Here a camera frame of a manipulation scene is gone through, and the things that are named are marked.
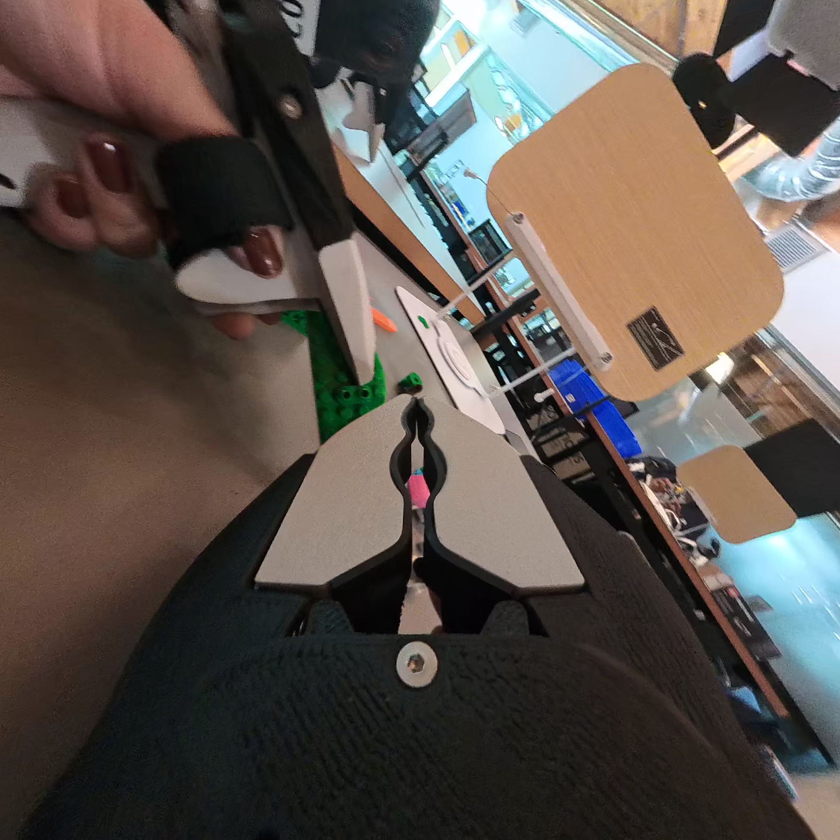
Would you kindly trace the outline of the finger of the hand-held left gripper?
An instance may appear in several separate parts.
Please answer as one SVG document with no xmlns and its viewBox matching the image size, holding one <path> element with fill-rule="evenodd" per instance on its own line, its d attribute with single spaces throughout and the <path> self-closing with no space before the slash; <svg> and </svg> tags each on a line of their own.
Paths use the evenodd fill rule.
<svg viewBox="0 0 840 840">
<path fill-rule="evenodd" d="M 324 309 L 355 380 L 364 385 L 375 374 L 375 326 L 356 238 L 322 248 L 319 266 L 326 289 Z"/>
</svg>

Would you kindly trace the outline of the person's left hand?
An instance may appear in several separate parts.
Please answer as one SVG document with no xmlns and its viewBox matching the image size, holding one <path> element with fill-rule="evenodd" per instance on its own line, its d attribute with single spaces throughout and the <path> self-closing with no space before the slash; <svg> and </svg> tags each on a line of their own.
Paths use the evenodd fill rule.
<svg viewBox="0 0 840 840">
<path fill-rule="evenodd" d="M 236 136 L 193 58 L 145 2 L 1 2 L 2 95 L 51 98 L 164 143 Z M 35 176 L 23 215 L 78 252 L 150 259 L 173 227 L 155 210 L 119 137 L 89 133 L 69 169 Z"/>
</svg>

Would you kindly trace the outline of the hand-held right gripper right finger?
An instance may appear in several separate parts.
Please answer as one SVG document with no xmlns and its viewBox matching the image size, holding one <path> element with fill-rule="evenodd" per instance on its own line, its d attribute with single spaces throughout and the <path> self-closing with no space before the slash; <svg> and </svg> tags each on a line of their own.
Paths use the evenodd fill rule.
<svg viewBox="0 0 840 840">
<path fill-rule="evenodd" d="M 513 597 L 583 590 L 583 573 L 504 427 L 424 397 L 416 430 L 430 490 L 426 560 Z"/>
</svg>

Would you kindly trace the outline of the grey table wooden edge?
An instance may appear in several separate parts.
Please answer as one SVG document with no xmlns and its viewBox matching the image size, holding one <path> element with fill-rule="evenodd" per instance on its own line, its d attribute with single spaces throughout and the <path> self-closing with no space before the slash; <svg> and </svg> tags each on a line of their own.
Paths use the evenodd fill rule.
<svg viewBox="0 0 840 840">
<path fill-rule="evenodd" d="M 447 300 L 466 288 L 453 257 L 388 150 L 367 162 L 332 143 L 353 208 Z"/>
</svg>

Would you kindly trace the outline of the white stand wooden board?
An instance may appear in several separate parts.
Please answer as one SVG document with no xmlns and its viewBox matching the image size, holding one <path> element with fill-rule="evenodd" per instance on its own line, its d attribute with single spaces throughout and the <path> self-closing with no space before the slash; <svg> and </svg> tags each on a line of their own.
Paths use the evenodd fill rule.
<svg viewBox="0 0 840 840">
<path fill-rule="evenodd" d="M 766 327 L 763 242 L 672 81 L 614 71 L 486 180 L 513 255 L 609 396 L 644 402 Z"/>
</svg>

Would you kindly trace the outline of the blue storage bin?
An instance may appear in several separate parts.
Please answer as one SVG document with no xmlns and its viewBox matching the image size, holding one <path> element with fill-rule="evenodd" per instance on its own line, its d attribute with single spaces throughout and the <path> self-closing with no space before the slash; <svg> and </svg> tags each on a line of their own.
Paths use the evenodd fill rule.
<svg viewBox="0 0 840 840">
<path fill-rule="evenodd" d="M 572 414 L 582 417 L 592 412 L 623 459 L 641 455 L 639 444 L 627 419 L 638 412 L 634 402 L 625 402 L 604 393 L 577 360 L 562 360 L 549 369 L 549 378 Z"/>
</svg>

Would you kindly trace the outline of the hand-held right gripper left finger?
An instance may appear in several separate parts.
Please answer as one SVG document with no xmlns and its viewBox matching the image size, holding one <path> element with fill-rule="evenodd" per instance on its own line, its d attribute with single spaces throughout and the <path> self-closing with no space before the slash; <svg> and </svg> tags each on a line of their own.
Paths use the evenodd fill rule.
<svg viewBox="0 0 840 840">
<path fill-rule="evenodd" d="M 320 447 L 256 573 L 258 585 L 325 592 L 405 541 L 415 404 L 399 395 Z"/>
</svg>

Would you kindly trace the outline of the green lego plate assembly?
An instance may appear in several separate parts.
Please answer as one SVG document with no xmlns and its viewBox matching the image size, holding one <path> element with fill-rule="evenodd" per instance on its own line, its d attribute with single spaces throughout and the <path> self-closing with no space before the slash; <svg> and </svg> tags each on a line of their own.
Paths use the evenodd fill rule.
<svg viewBox="0 0 840 840">
<path fill-rule="evenodd" d="M 339 343 L 320 311 L 283 312 L 280 320 L 308 339 L 314 401 L 320 442 L 375 410 L 386 401 L 385 373 L 378 354 L 374 372 L 366 383 L 358 384 L 343 357 Z"/>
</svg>

